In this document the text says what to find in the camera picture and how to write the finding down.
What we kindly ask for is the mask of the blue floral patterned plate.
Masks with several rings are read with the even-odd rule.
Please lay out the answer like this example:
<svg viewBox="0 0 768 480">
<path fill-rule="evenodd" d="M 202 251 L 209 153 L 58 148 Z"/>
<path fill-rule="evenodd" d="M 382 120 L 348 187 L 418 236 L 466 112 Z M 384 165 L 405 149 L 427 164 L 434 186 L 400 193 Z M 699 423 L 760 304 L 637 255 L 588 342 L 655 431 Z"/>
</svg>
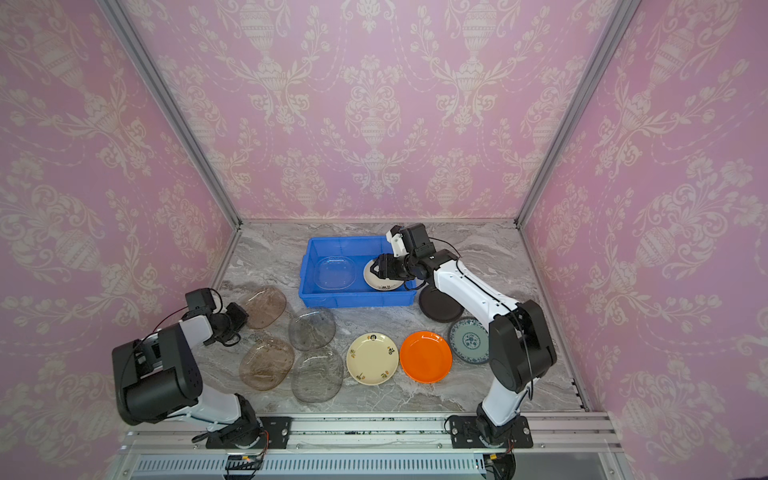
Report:
<svg viewBox="0 0 768 480">
<path fill-rule="evenodd" d="M 490 359 L 489 334 L 473 317 L 454 322 L 448 332 L 448 342 L 453 354 L 463 362 L 482 365 Z"/>
</svg>

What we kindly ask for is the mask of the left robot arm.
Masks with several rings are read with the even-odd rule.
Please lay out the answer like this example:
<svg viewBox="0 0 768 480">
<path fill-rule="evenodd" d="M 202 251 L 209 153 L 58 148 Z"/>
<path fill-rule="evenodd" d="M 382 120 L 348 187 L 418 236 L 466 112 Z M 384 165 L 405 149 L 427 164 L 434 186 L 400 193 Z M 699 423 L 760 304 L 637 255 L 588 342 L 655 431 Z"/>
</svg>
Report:
<svg viewBox="0 0 768 480">
<path fill-rule="evenodd" d="M 239 343 L 248 312 L 224 303 L 218 291 L 201 288 L 185 294 L 185 305 L 140 339 L 112 350 L 116 407 L 130 426 L 178 421 L 202 432 L 194 444 L 208 449 L 248 449 L 267 442 L 264 422 L 241 394 L 226 394 L 205 384 L 193 349 Z"/>
</svg>

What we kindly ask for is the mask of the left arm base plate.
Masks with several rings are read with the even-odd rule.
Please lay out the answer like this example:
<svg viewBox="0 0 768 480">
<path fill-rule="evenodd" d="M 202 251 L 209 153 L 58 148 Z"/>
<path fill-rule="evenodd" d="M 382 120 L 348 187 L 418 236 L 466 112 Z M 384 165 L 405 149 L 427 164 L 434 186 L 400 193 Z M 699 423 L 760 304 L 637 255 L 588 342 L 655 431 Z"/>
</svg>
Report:
<svg viewBox="0 0 768 480">
<path fill-rule="evenodd" d="M 234 425 L 209 432 L 207 449 L 281 450 L 287 447 L 293 418 L 288 416 L 259 417 L 255 422 L 238 421 Z"/>
</svg>

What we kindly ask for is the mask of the clear glass plate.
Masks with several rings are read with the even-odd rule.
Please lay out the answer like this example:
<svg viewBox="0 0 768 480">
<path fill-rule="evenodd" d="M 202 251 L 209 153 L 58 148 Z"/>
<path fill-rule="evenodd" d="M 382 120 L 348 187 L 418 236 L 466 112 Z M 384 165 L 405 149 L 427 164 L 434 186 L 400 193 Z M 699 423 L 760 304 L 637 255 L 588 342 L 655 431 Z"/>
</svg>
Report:
<svg viewBox="0 0 768 480">
<path fill-rule="evenodd" d="M 321 258 L 314 267 L 313 281 L 321 290 L 338 291 L 352 286 L 357 268 L 352 259 L 345 256 Z"/>
</svg>

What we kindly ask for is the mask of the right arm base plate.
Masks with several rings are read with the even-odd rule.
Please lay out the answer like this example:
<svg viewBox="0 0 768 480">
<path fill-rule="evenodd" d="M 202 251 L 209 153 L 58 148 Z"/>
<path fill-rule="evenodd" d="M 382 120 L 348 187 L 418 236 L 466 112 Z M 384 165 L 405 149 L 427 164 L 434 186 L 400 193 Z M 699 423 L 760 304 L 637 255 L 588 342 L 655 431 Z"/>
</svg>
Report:
<svg viewBox="0 0 768 480">
<path fill-rule="evenodd" d="M 451 415 L 445 428 L 454 449 L 504 448 L 530 449 L 534 442 L 526 417 L 517 416 L 502 426 L 485 417 Z"/>
</svg>

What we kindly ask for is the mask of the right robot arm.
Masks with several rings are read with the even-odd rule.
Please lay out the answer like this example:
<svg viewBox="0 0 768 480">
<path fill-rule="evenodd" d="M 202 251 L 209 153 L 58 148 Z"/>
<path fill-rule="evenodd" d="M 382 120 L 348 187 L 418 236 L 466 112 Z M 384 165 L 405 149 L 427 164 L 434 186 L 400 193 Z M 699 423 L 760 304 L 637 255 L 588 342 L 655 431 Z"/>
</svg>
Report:
<svg viewBox="0 0 768 480">
<path fill-rule="evenodd" d="M 489 338 L 493 383 L 478 405 L 476 428 L 488 446 L 512 441 L 522 423 L 521 407 L 536 383 L 557 362 L 557 353 L 541 306 L 520 302 L 473 274 L 460 256 L 438 250 L 421 224 L 396 225 L 386 233 L 392 251 L 369 268 L 380 279 L 421 280 L 448 296 L 477 319 Z"/>
</svg>

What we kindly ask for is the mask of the cream plate with black patch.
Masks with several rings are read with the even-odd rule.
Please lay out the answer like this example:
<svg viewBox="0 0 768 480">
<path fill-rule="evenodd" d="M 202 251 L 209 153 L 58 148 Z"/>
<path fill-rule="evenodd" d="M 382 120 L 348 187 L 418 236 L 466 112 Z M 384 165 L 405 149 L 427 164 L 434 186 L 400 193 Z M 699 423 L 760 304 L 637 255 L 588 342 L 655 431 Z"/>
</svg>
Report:
<svg viewBox="0 0 768 480">
<path fill-rule="evenodd" d="M 394 291 L 403 286 L 403 281 L 379 278 L 373 271 L 375 260 L 370 260 L 364 267 L 363 279 L 366 284 L 377 291 Z"/>
</svg>

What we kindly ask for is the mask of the black round plate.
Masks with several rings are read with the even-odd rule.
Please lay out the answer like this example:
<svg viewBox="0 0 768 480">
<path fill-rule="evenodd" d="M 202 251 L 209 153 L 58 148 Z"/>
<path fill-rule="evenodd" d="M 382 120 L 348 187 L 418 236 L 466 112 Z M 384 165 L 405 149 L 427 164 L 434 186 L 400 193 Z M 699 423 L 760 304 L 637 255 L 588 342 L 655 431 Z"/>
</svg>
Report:
<svg viewBox="0 0 768 480">
<path fill-rule="evenodd" d="M 429 319 L 439 323 L 451 323 L 462 317 L 464 307 L 447 294 L 429 285 L 418 296 L 421 312 Z"/>
</svg>

